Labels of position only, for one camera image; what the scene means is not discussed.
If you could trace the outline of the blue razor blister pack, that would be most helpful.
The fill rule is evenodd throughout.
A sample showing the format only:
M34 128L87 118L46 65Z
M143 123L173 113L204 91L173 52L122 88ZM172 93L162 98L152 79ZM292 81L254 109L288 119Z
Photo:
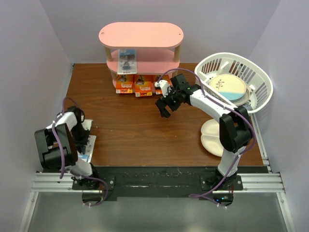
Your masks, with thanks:
M85 130L89 131L90 134L88 136L88 141L87 144L84 146L82 151L84 153L78 152L78 157L81 158L83 161L90 163L92 156L93 156L93 151L94 151L94 146L95 146L95 141L96 141L96 136L91 134L91 129L92 129L92 121L91 119L85 119L84 122L82 123L82 126Z
M119 49L117 73L120 75L137 74L136 49Z

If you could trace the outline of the orange razor box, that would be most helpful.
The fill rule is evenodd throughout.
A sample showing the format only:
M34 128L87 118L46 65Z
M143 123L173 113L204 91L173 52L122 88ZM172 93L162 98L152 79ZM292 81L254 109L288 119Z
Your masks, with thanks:
M153 94L152 87L152 76L151 75L134 75L134 89L135 97L148 97Z
M133 74L121 74L116 79L116 94L131 94L133 93Z
M157 83L157 82L158 82L158 79L160 78L160 76L161 76L161 75L153 75L153 76L152 76L152 78L153 78L153 84L154 84L154 91L155 91L155 94L156 94L156 95L162 94L162 90L161 90L159 84ZM167 75L164 75L164 76L162 77L161 80L167 81L167 83L168 83L170 86L172 86L172 83L171 83L171 80L170 80L168 74L167 74Z

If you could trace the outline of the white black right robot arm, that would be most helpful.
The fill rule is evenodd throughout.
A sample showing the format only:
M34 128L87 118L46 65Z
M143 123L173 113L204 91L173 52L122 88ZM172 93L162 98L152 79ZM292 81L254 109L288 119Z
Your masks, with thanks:
M162 96L155 103L162 117L170 117L167 107L176 111L181 104L186 103L219 123L219 141L223 146L223 154L216 168L212 189L227 189L237 174L241 155L254 136L247 109L242 106L229 108L207 93L201 84L189 84L183 74L173 77L171 81L160 77L154 85L162 91Z

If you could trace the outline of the pink three-tier wooden shelf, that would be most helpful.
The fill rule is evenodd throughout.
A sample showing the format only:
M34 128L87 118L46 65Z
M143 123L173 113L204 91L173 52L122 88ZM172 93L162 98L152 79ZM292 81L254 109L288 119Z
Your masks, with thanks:
M136 50L138 74L163 74L179 67L184 34L172 23L114 22L104 26L98 38L104 46L112 83L116 85L120 50Z

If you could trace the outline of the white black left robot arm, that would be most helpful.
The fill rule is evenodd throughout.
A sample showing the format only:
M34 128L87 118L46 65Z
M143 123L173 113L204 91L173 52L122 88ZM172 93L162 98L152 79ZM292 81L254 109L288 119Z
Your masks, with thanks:
M86 151L90 136L84 120L83 110L71 106L49 126L34 132L35 143L44 170L59 171L59 179L70 173L79 186L98 189L101 183L96 168L79 157Z

